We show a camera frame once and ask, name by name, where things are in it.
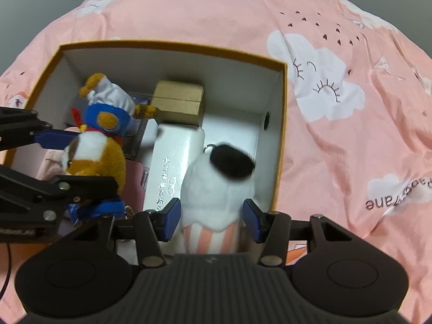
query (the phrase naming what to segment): plush toy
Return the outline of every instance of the plush toy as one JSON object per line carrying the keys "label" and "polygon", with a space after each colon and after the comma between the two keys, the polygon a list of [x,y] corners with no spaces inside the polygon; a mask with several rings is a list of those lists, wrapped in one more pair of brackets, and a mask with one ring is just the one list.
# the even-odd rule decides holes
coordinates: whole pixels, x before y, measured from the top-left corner
{"label": "plush toy", "polygon": [[240,211],[254,196],[253,160],[229,145],[216,146],[188,167],[181,185],[181,223],[188,253],[237,251]]}
{"label": "plush toy", "polygon": [[91,75],[79,90],[79,96],[89,101],[83,123],[76,112],[73,114],[81,131],[100,131],[116,141],[124,137],[131,117],[154,118],[158,112],[154,106],[135,104],[120,86],[102,73]]}
{"label": "plush toy", "polygon": [[[131,117],[153,118],[158,109],[151,105],[136,105],[118,85],[111,83],[102,73],[90,76],[79,90],[87,98],[84,121],[73,110],[79,134],[63,153],[63,168],[70,175],[114,177],[117,194],[123,190],[126,180],[126,159],[122,150],[122,138]],[[120,198],[91,201],[69,206],[72,222],[89,220],[100,215],[125,216],[125,205]]]}

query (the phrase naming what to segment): white cloud print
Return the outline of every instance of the white cloud print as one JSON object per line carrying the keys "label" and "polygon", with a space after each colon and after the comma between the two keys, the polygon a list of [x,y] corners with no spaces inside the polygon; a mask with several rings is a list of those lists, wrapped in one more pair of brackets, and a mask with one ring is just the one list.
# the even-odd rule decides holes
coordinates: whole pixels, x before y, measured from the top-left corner
{"label": "white cloud print", "polygon": [[423,177],[410,181],[387,174],[382,179],[369,181],[368,199],[368,210],[382,209],[384,216],[401,213],[409,203],[432,201],[432,178]]}
{"label": "white cloud print", "polygon": [[78,10],[77,17],[83,17],[90,13],[100,15],[107,6],[116,0],[88,0],[85,5]]}
{"label": "white cloud print", "polygon": [[267,38],[268,53],[289,67],[289,79],[307,122],[348,118],[365,106],[363,89],[344,80],[346,64],[331,50],[315,49],[303,35],[279,30]]}
{"label": "white cloud print", "polygon": [[391,23],[385,21],[378,16],[373,15],[372,13],[366,12],[360,8],[358,8],[355,4],[348,0],[339,0],[342,5],[345,5],[352,13],[359,15],[362,22],[369,28],[379,28],[384,27],[389,30],[398,31],[398,29],[392,25]]}

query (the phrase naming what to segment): black cable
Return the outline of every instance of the black cable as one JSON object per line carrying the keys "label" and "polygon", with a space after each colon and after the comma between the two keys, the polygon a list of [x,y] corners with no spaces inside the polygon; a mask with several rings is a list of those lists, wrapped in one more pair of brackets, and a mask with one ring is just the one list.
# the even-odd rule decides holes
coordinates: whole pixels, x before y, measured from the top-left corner
{"label": "black cable", "polygon": [[7,274],[6,274],[6,278],[4,280],[3,287],[0,290],[0,301],[4,296],[4,293],[6,292],[6,288],[9,284],[10,275],[12,273],[12,254],[10,252],[10,245],[6,244],[6,247],[7,247],[8,259],[9,259],[9,265],[7,267]]}

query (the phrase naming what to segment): round pad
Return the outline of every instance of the round pad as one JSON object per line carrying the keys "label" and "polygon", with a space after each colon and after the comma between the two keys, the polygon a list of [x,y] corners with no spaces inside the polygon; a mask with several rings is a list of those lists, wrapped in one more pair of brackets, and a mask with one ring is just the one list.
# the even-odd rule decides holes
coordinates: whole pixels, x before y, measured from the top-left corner
{"label": "round pad", "polygon": [[408,277],[399,263],[364,241],[326,241],[293,266],[292,284],[326,312],[370,317],[399,308]]}
{"label": "round pad", "polygon": [[129,264],[96,242],[59,241],[28,259],[15,288],[27,311],[50,318],[77,318],[120,300],[133,282]]}
{"label": "round pad", "polygon": [[241,180],[249,177],[255,163],[243,152],[230,145],[216,146],[210,154],[210,162],[226,178]]}

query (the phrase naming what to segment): circular hole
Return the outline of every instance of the circular hole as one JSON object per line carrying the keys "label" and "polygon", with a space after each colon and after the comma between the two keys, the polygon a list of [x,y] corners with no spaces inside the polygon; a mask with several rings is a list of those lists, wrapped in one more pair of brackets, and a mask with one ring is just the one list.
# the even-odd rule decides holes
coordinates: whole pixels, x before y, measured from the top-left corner
{"label": "circular hole", "polygon": [[270,122],[270,112],[267,111],[266,116],[264,117],[264,130],[267,130]]}

